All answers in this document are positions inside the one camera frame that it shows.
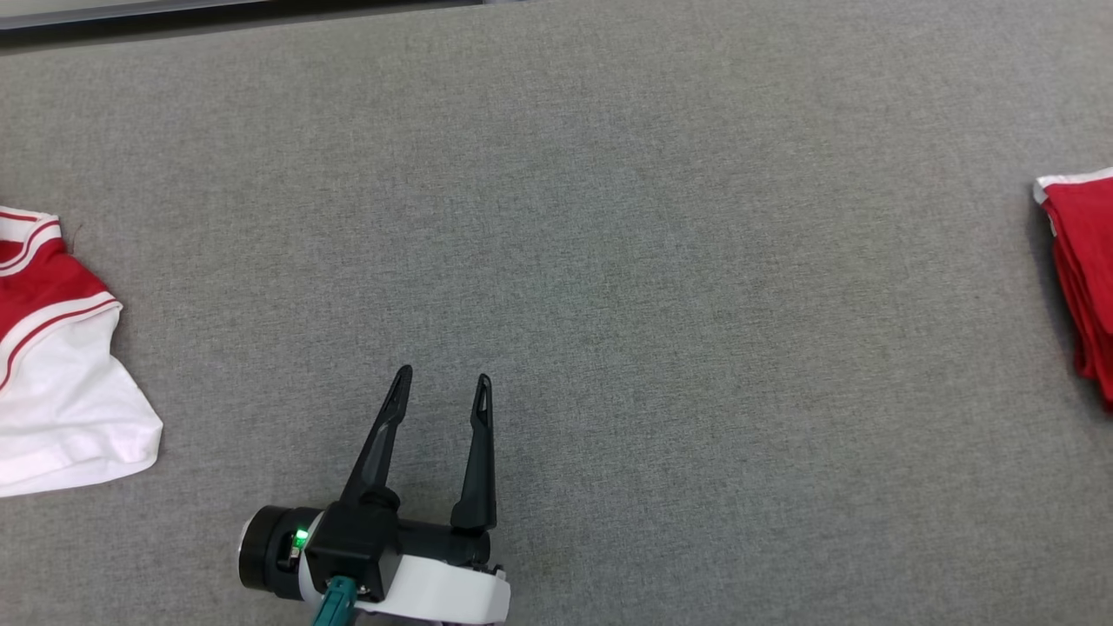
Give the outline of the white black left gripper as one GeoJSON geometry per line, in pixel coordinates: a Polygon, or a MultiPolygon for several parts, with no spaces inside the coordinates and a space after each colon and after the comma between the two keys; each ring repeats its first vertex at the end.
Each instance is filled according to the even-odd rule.
{"type": "MultiPolygon", "coordinates": [[[[387,487],[397,428],[407,411],[413,369],[398,369],[370,436],[341,495],[343,503],[381,502],[393,509],[400,500],[387,487]]],[[[496,446],[492,383],[477,376],[470,408],[470,451],[457,503],[450,526],[462,532],[484,534],[498,526],[496,446]]],[[[246,588],[270,593],[287,601],[304,601],[314,625],[354,625],[364,615],[406,618],[421,625],[502,625],[511,606],[511,586],[498,568],[449,565],[424,557],[403,556],[382,601],[371,601],[345,583],[339,591],[319,591],[311,579],[305,555],[317,531],[319,509],[265,506],[239,538],[239,579],[246,588]]]]}

